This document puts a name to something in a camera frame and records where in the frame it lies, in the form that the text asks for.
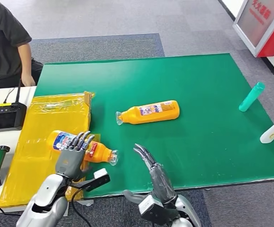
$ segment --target orange bottle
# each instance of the orange bottle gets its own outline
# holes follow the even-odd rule
[[[50,149],[60,152],[66,147],[69,141],[76,135],[55,130],[52,131],[47,139],[47,145]],[[96,141],[91,141],[89,147],[85,151],[84,160],[88,162],[109,162],[115,166],[118,162],[118,151],[106,148],[105,145]]]
[[[141,124],[176,119],[180,114],[177,101],[170,100],[149,105],[134,106],[125,112],[116,112],[117,124]]]

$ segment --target robotic hand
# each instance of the robotic hand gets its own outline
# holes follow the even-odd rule
[[[88,168],[81,170],[85,151],[94,135],[87,139],[90,131],[81,132],[72,139],[61,150],[55,166],[55,174],[47,177],[37,193],[32,197],[27,207],[20,217],[17,227],[54,227],[65,213],[67,200],[66,189],[74,187],[79,190],[93,189],[110,181],[106,169],[103,168],[94,173],[94,178],[89,181],[78,182],[85,176]]]
[[[123,194],[126,199],[138,204],[142,218],[169,227],[201,227],[192,206],[186,198],[177,195],[161,164],[139,144],[135,144],[134,150],[149,170],[153,190],[148,195],[133,194],[128,190]]]

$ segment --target black t-shirt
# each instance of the black t-shirt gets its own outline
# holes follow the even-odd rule
[[[0,3],[0,79],[20,74],[17,47],[31,40],[23,25]]]

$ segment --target table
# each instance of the table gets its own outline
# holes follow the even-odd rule
[[[148,192],[149,174],[134,143],[165,166],[177,190],[274,180],[274,141],[260,136],[272,125],[255,101],[238,105],[251,90],[229,54],[45,65],[36,96],[95,92],[91,130],[119,150],[116,166],[106,167],[111,182],[85,197]],[[140,125],[116,122],[116,111],[177,100],[179,118]]]
[[[34,92],[36,87],[21,87],[20,94],[20,102],[24,103],[26,106],[30,106],[31,103]],[[2,103],[12,88],[1,88],[0,89],[0,103]],[[17,95],[17,88],[13,92],[10,93],[8,98],[8,102],[12,102],[12,100],[15,101]],[[0,194],[2,193],[2,187],[5,181],[5,178],[8,174],[8,171],[11,163],[11,160],[14,156],[15,148],[17,144],[18,138],[20,137],[20,131],[2,131],[0,132],[0,145],[5,145],[10,147],[10,151],[6,153],[4,161],[2,162],[2,168],[0,170],[0,177],[2,185],[0,187]],[[23,210],[23,206],[20,207],[13,207],[13,208],[7,208],[4,209],[6,212],[11,211],[18,211]]]

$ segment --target white table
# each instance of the white table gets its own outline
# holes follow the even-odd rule
[[[29,107],[32,102],[32,99],[34,95],[34,92],[36,87],[21,87],[20,94],[20,102],[23,103]],[[0,89],[0,103],[3,103],[4,100],[7,97],[8,93],[11,91],[12,88],[1,88]],[[15,88],[13,92],[11,92],[8,97],[7,102],[11,103],[15,102],[16,95],[17,93],[17,89]],[[6,175],[8,174],[10,164],[14,156],[15,148],[17,144],[17,141],[20,137],[20,131],[3,131],[0,132],[0,146],[5,145],[10,147],[10,151],[6,153],[4,161],[2,162],[2,168],[0,170],[0,177],[2,185],[0,187],[0,194],[2,193],[2,186],[4,185]],[[11,207],[4,209],[6,212],[11,211],[18,211],[23,210],[25,206],[23,207]]]

